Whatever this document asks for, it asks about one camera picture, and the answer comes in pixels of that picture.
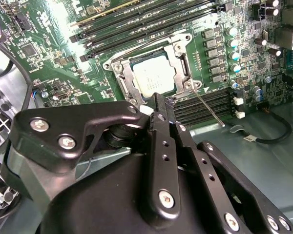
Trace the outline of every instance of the capacitor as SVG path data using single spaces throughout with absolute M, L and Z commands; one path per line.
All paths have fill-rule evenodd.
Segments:
M 260 102 L 260 101 L 262 101 L 263 97 L 260 96 L 260 95 L 256 95 L 256 94 L 254 94 L 254 95 L 253 95 L 253 99 L 254 99 L 254 101 Z
M 278 0 L 267 0 L 266 1 L 266 6 L 268 7 L 277 7 L 279 5 Z
M 235 48 L 239 45 L 239 41 L 236 40 L 236 39 L 230 39 L 228 41 L 228 46 L 232 47 L 232 48 Z
M 238 60 L 240 58 L 240 54 L 235 51 L 231 51 L 229 54 L 229 58 L 233 60 Z
M 267 16 L 277 16 L 279 14 L 279 10 L 273 8 L 268 8 L 265 12 Z
M 274 55 L 276 57 L 279 57 L 281 55 L 281 51 L 280 50 L 276 50 L 276 49 L 272 49 L 272 48 L 270 48 L 268 50 L 268 53 L 271 54 L 271 55 Z
M 256 38 L 254 43 L 256 45 L 262 45 L 262 46 L 265 46 L 267 44 L 267 41 L 265 39 L 261 39 L 261 38 Z
M 233 65 L 231 65 L 230 69 L 233 71 L 233 72 L 239 72 L 241 71 L 241 66 L 234 63 Z
M 268 36 L 269 36 L 268 32 L 264 31 L 263 32 L 263 39 L 265 39 L 266 41 L 268 41 L 268 39 L 269 39 Z
M 235 37 L 235 36 L 238 34 L 238 30 L 237 30 L 236 28 L 234 28 L 234 27 L 229 27 L 229 28 L 227 28 L 227 30 L 226 30 L 226 34 L 227 34 L 228 36 Z
M 253 93 L 257 96 L 262 95 L 263 94 L 263 90 L 261 90 L 258 86 L 255 86 L 253 88 Z
M 232 89 L 236 89 L 238 86 L 239 86 L 239 85 L 238 85 L 234 80 L 230 81 L 230 87 L 231 87 Z

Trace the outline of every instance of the motherboard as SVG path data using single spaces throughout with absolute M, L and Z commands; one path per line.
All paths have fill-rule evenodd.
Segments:
M 278 0 L 0 0 L 1 41 L 45 107 L 139 107 L 157 92 L 193 127 L 213 119 L 195 93 L 223 119 L 293 100 L 286 9 Z

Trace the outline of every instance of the chip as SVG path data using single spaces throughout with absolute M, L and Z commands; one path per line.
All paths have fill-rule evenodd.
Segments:
M 255 30 L 260 29 L 262 27 L 262 23 L 261 22 L 255 23 L 254 27 L 255 27 Z
M 274 63 L 273 65 L 272 65 L 272 69 L 273 70 L 277 70 L 277 69 L 279 69 L 280 68 L 280 63 Z
M 257 66 L 258 69 L 263 69 L 263 68 L 265 68 L 265 67 L 266 67 L 265 62 L 261 62 L 261 63 L 259 63 L 258 66 Z
M 248 49 L 242 50 L 242 56 L 247 56 L 250 54 L 250 51 Z
M 220 67 L 213 67 L 213 68 L 210 68 L 209 70 L 210 70 L 210 73 L 212 73 L 213 75 L 219 74 L 221 72 Z
M 140 93 L 149 98 L 154 93 L 163 94 L 172 91 L 175 86 L 176 71 L 165 56 L 150 58 L 132 67 L 135 74 L 134 84 Z
M 248 91 L 248 90 L 250 90 L 250 89 L 251 89 L 251 87 L 250 87 L 249 85 L 244 86 L 244 90 L 245 90 L 245 91 Z
M 36 54 L 36 51 L 35 51 L 32 44 L 28 44 L 26 46 L 23 46 L 21 48 L 21 50 L 23 51 L 23 53 L 25 54 L 26 57 L 33 56 Z
M 241 12 L 242 12 L 242 9 L 241 9 L 240 6 L 237 6 L 237 7 L 235 7 L 235 8 L 233 9 L 233 13 L 234 13 L 235 15 L 240 14 Z

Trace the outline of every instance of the white connector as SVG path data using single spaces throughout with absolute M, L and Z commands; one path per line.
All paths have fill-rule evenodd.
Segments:
M 233 101 L 234 101 L 234 104 L 237 105 L 237 106 L 242 105 L 244 103 L 244 99 L 243 98 L 234 97 L 233 98 Z
M 237 116 L 237 118 L 244 118 L 245 117 L 245 112 L 241 111 L 235 111 L 235 116 Z

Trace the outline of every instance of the silver screw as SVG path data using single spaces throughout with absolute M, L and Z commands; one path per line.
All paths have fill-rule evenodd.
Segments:
M 46 91 L 43 91 L 43 92 L 41 93 L 41 97 L 42 97 L 42 98 L 48 98 L 48 97 L 49 97 L 49 93 L 47 93 Z
M 30 126 L 37 132 L 45 132 L 49 129 L 49 124 L 42 119 L 35 119 L 31 121 Z
M 265 83 L 271 83 L 271 81 L 272 81 L 272 78 L 271 78 L 271 77 L 266 77 L 266 78 L 264 79 L 264 82 L 265 82 Z
M 209 150 L 214 150 L 214 148 L 212 147 L 211 144 L 207 143 L 206 146 L 207 146 L 207 148 L 208 148 Z
M 137 110 L 133 106 L 128 106 L 128 110 L 132 113 L 137 113 Z
M 232 216 L 232 214 L 226 213 L 225 220 L 232 230 L 234 230 L 235 232 L 239 230 L 238 221 L 236 221 L 236 219 Z
M 181 129 L 181 131 L 183 131 L 183 132 L 185 132 L 187 129 L 186 129 L 186 127 L 184 126 L 184 125 L 179 125 L 179 128 Z
M 172 208 L 174 206 L 174 198 L 169 192 L 162 190 L 158 193 L 158 197 L 164 207 Z
M 284 218 L 279 217 L 279 221 L 283 225 L 283 227 L 285 227 L 286 230 L 288 230 L 288 231 L 291 230 L 290 226 L 288 225 L 288 223 L 285 221 Z
M 162 116 L 161 114 L 159 114 L 157 117 L 158 117 L 161 121 L 165 121 L 165 120 L 166 120 L 165 117 Z
M 114 66 L 114 70 L 116 72 L 122 72 L 123 66 L 121 64 L 117 64 L 117 65 Z
M 278 224 L 275 222 L 275 220 L 271 216 L 267 216 L 267 220 L 273 229 L 275 229 L 276 231 L 279 230 Z
M 76 142 L 70 136 L 63 136 L 59 139 L 59 145 L 66 150 L 71 150 L 76 146 Z

